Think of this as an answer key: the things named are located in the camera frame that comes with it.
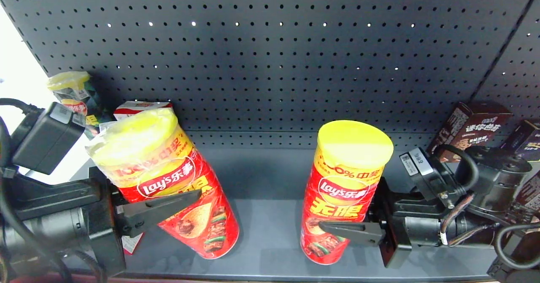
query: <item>potato chip can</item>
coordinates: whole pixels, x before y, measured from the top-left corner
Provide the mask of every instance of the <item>potato chip can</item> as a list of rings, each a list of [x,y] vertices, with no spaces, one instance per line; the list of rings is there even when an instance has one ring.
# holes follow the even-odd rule
[[[102,106],[100,95],[89,80],[90,74],[86,71],[62,72],[48,79],[47,89],[52,91],[64,106],[86,116],[84,133],[92,139],[100,132],[100,124],[114,119]]]
[[[394,145],[379,129],[357,121],[324,124],[305,189],[300,246],[318,264],[334,264],[349,244],[326,233],[321,221],[361,222],[366,217]]]
[[[216,174],[171,108],[146,110],[108,126],[86,148],[129,202],[201,189],[201,198],[158,226],[205,259],[235,245],[239,226]]]

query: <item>perforated metal panel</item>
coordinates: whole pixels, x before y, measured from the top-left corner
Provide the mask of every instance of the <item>perforated metal panel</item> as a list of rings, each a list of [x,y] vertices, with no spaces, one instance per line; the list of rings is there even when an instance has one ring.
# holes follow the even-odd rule
[[[534,0],[477,99],[506,105],[514,117],[501,130],[509,134],[524,118],[540,114],[540,0]]]
[[[3,0],[49,75],[109,106],[168,100],[187,129],[433,133],[527,0]]]
[[[317,134],[314,132],[228,132],[189,131],[187,132],[197,147],[239,147],[239,148],[315,148]],[[423,133],[390,133],[396,151],[408,151],[414,147],[427,147],[434,135]],[[496,136],[491,146],[500,146],[505,136]]]

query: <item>wire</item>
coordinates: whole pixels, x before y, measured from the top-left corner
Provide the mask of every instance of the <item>wire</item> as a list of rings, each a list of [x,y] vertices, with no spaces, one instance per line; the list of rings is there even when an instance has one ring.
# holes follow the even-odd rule
[[[29,105],[18,99],[0,98],[0,106],[4,106],[4,105],[15,106],[16,108],[21,109],[24,114],[33,112],[36,109],[35,106]]]
[[[60,276],[64,280],[64,282],[71,283],[73,282],[73,279],[71,277],[71,273],[62,262],[62,260],[54,253],[54,251],[50,250],[48,246],[46,245],[46,240],[38,240],[35,235],[28,229],[27,226],[16,216],[15,211],[11,207],[11,205],[8,203],[8,198],[6,197],[6,185],[5,181],[2,179],[2,174],[0,173],[0,212],[2,213],[2,216],[4,217],[4,220],[11,226],[13,229],[19,233],[19,235],[24,239],[24,241],[27,243],[27,246],[30,248],[33,248],[35,251],[38,252],[40,256],[43,258],[46,258],[47,260],[50,260],[53,264],[56,265],[58,268],[58,272],[60,273]]]
[[[475,227],[474,229],[471,229],[469,231],[461,233],[461,235],[458,235],[457,237],[454,237],[451,241],[448,242],[448,247],[458,246],[459,244],[465,242],[467,239],[469,239],[473,235],[476,235],[480,231],[484,231],[486,229],[494,229],[495,227],[498,227],[498,226],[499,226],[499,223]]]
[[[457,204],[457,206],[455,206],[455,208],[452,209],[450,213],[448,213],[442,219],[442,223],[440,223],[441,234],[446,233],[450,223],[452,223],[452,221],[454,221],[454,219],[459,216],[459,214],[461,214],[461,212],[464,211],[467,206],[469,206],[469,204],[474,200],[475,196],[475,193],[468,194],[463,200],[461,200],[461,202],[459,202],[459,204]]]
[[[11,142],[8,127],[0,116],[0,168],[6,166],[11,160]]]
[[[440,156],[440,154],[444,151],[450,151],[453,154],[457,154],[461,157],[461,161],[465,161],[469,165],[470,169],[470,178],[469,180],[461,185],[461,189],[459,189],[459,194],[464,195],[471,189],[476,183],[478,182],[478,176],[480,175],[478,172],[478,166],[476,165],[476,162],[474,162],[473,158],[467,154],[467,152],[463,150],[459,150],[456,147],[448,144],[442,144],[438,145],[437,148],[434,150],[433,154],[434,156]]]
[[[94,276],[96,277],[97,283],[106,283],[107,282],[107,275],[103,268],[98,264],[94,258],[92,258],[89,254],[86,254],[85,252],[73,250],[71,248],[68,248],[67,250],[63,251],[65,254],[72,254],[74,256],[77,256],[83,262],[85,262],[89,268],[92,270]]]
[[[498,258],[507,266],[514,268],[516,270],[528,270],[530,268],[536,267],[540,264],[540,255],[538,255],[536,258],[534,258],[531,261],[524,262],[524,263],[518,263],[515,262],[512,258],[508,257],[504,252],[502,248],[502,240],[503,237],[507,232],[515,231],[515,230],[529,230],[529,229],[540,229],[540,223],[532,223],[532,224],[521,224],[521,225],[512,225],[507,226],[497,233],[495,236],[495,252],[497,253]]]
[[[5,258],[2,252],[0,252],[0,264],[2,264],[2,283],[7,283],[9,278],[8,260]]]

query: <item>brown snack box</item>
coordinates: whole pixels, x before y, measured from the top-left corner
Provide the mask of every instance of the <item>brown snack box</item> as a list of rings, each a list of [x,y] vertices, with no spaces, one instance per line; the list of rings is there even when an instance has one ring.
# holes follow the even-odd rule
[[[540,211],[540,171],[523,184],[516,202],[532,210]]]
[[[540,119],[523,120],[501,148],[529,162],[540,162]]]
[[[428,152],[443,143],[461,150],[469,146],[485,146],[495,132],[512,116],[505,106],[496,102],[459,102],[428,146]],[[445,151],[441,162],[459,162],[460,157]]]

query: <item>gray shelf surface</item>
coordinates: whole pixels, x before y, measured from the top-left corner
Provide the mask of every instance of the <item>gray shelf surface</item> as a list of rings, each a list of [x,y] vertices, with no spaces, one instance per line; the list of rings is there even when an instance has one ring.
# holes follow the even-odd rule
[[[248,281],[426,282],[483,281],[495,258],[490,249],[414,248],[399,270],[385,269],[378,248],[349,246],[331,266],[315,264],[299,245],[303,191],[314,150],[206,148],[240,223],[238,243],[226,256],[204,260],[159,228],[143,237],[127,256],[133,277]],[[384,176],[394,191],[411,181],[396,151]],[[85,168],[76,178],[84,177]],[[73,268],[86,268],[74,261]]]

